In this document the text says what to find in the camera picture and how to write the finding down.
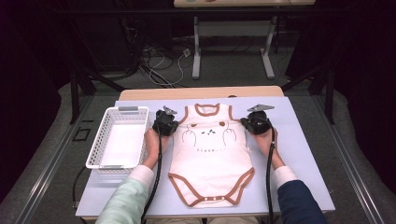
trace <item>white plastic basket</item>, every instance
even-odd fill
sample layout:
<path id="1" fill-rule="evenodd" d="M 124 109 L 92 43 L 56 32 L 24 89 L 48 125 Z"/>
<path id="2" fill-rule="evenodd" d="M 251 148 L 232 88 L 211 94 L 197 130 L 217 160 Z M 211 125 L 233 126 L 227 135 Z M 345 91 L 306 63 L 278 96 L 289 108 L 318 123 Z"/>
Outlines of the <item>white plastic basket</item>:
<path id="1" fill-rule="evenodd" d="M 148 107 L 108 108 L 86 161 L 87 168 L 100 173 L 131 172 L 143 160 L 148 127 Z"/>

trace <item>sleeve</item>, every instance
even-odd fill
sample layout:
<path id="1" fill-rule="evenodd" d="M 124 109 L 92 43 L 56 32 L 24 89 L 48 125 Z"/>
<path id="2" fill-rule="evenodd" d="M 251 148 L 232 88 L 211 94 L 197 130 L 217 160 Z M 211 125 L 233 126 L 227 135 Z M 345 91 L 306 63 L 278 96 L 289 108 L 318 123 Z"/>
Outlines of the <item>sleeve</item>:
<path id="1" fill-rule="evenodd" d="M 291 180 L 277 190 L 283 223 L 328 223 L 311 191 L 301 180 Z"/>
<path id="2" fill-rule="evenodd" d="M 111 195 L 96 223 L 140 223 L 153 177 L 148 167 L 136 166 Z"/>

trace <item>person's hand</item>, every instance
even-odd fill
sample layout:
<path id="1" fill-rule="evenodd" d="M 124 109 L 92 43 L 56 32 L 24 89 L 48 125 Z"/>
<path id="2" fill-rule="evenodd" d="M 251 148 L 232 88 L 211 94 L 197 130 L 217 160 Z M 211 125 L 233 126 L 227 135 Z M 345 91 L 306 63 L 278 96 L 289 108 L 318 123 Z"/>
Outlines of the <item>person's hand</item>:
<path id="1" fill-rule="evenodd" d="M 146 151 L 148 153 L 146 159 L 143 161 L 143 165 L 147 166 L 151 170 L 154 168 L 158 161 L 158 152 L 160 150 L 160 139 L 158 134 L 153 129 L 148 129 L 145 133 Z M 168 146 L 169 137 L 165 136 L 161 139 L 163 151 Z"/>
<path id="2" fill-rule="evenodd" d="M 262 151 L 262 154 L 264 154 L 264 156 L 266 158 L 268 158 L 268 155 L 270 153 L 270 146 L 272 143 L 272 130 L 268 130 L 265 133 L 262 134 L 252 134 L 251 136 L 254 138 L 254 140 L 256 140 L 257 145 L 259 146 L 260 150 Z M 282 158 L 279 155 L 279 152 L 277 151 L 277 130 L 274 128 L 274 135 L 275 135 L 275 147 L 274 147 L 274 151 L 273 151 L 273 156 L 272 156 L 272 167 L 275 169 L 284 166 L 285 162 L 282 161 Z"/>

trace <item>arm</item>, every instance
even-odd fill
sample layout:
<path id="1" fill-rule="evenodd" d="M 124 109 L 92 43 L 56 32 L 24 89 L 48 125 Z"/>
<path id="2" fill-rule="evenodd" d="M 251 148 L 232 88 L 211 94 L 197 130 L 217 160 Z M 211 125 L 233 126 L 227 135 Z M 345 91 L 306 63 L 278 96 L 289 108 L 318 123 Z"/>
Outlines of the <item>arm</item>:
<path id="1" fill-rule="evenodd" d="M 276 141 L 271 165 L 274 169 L 273 179 L 277 187 L 283 223 L 327 223 L 326 217 L 321 212 L 309 188 L 297 178 L 280 157 L 277 150 L 277 130 L 275 130 L 275 135 Z M 272 131 L 252 136 L 262 153 L 268 157 Z"/>
<path id="2" fill-rule="evenodd" d="M 147 157 L 114 191 L 96 223 L 140 223 L 149 197 L 149 186 L 154 177 L 152 169 L 157 164 L 159 151 L 158 134 L 152 129 L 145 133 L 145 140 Z M 167 141 L 167 137 L 162 139 L 163 148 L 166 148 Z"/>

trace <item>black curtain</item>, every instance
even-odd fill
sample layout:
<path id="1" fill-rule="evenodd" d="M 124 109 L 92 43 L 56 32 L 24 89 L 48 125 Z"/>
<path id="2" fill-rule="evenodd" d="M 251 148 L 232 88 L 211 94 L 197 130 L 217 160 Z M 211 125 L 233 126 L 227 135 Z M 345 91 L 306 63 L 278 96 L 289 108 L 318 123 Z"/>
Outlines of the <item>black curtain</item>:
<path id="1" fill-rule="evenodd" d="M 358 2 L 317 1 L 315 7 L 352 8 L 343 19 L 308 19 L 286 75 L 301 77 L 336 53 L 335 88 L 348 100 L 356 139 L 383 182 L 396 193 L 396 6 L 391 1 Z M 339 30 L 341 38 L 335 39 Z"/>
<path id="2" fill-rule="evenodd" d="M 0 4 L 2 134 L 0 201 L 35 154 L 61 104 L 69 76 L 33 1 Z"/>

